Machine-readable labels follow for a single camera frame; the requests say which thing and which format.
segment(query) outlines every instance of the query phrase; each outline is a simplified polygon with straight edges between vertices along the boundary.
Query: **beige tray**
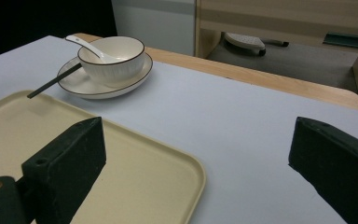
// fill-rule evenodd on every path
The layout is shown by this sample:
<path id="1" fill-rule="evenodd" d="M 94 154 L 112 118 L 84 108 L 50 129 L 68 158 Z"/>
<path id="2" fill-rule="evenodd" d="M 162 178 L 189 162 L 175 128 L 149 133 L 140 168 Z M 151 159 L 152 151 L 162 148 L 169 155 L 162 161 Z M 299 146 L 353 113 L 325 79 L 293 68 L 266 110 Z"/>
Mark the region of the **beige tray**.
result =
<path id="1" fill-rule="evenodd" d="M 21 164 L 72 124 L 95 117 L 28 91 L 0 101 L 0 175 Z M 107 162 L 72 223 L 187 223 L 205 186 L 192 156 L 103 121 Z"/>

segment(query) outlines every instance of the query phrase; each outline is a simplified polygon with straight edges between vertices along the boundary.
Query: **drawer handle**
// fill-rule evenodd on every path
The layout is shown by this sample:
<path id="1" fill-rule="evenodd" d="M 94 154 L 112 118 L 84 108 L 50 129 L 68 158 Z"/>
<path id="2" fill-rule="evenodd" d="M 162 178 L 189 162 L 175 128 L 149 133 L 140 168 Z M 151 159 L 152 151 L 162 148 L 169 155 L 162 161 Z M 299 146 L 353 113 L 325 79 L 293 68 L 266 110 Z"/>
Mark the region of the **drawer handle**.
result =
<path id="1" fill-rule="evenodd" d="M 324 44 L 358 49 L 358 35 L 327 33 Z"/>

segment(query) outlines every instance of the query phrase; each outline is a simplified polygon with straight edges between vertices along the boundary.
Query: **dark background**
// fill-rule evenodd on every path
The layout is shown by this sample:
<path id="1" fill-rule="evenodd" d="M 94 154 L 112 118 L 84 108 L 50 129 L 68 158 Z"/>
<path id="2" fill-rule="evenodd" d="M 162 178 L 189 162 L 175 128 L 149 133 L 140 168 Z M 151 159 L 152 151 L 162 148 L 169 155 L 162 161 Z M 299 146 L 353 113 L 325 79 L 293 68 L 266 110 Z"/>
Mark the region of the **dark background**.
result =
<path id="1" fill-rule="evenodd" d="M 111 0 L 0 1 L 0 54 L 46 35 L 117 35 Z"/>

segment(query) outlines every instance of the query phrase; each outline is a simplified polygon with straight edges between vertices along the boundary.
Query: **white wall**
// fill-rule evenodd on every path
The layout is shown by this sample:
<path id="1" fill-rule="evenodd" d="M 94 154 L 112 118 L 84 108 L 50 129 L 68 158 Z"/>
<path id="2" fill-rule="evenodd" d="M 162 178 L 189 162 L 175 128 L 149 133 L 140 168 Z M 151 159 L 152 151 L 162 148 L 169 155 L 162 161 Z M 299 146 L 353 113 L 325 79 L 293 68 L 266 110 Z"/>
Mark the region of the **white wall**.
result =
<path id="1" fill-rule="evenodd" d="M 194 55 L 195 0 L 112 0 L 117 34 L 148 47 Z"/>

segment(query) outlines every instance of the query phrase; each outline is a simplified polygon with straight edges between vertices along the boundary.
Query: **wooden table edge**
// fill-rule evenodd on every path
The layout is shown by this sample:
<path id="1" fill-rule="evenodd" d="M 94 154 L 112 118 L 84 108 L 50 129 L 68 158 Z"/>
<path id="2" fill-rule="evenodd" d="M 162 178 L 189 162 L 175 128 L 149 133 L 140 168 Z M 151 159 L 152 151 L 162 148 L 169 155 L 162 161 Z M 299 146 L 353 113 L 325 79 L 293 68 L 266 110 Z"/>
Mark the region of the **wooden table edge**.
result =
<path id="1" fill-rule="evenodd" d="M 75 35 L 89 42 L 100 38 L 99 36 L 82 33 Z M 339 88 L 329 87 L 291 77 L 273 75 L 270 73 L 260 72 L 231 64 L 213 62 L 162 49 L 145 47 L 145 52 L 149 54 L 154 61 L 157 62 L 169 63 L 220 77 L 231 78 L 237 81 L 273 89 L 276 91 L 284 91 L 310 99 L 358 110 L 358 94 L 352 91 L 342 90 Z"/>

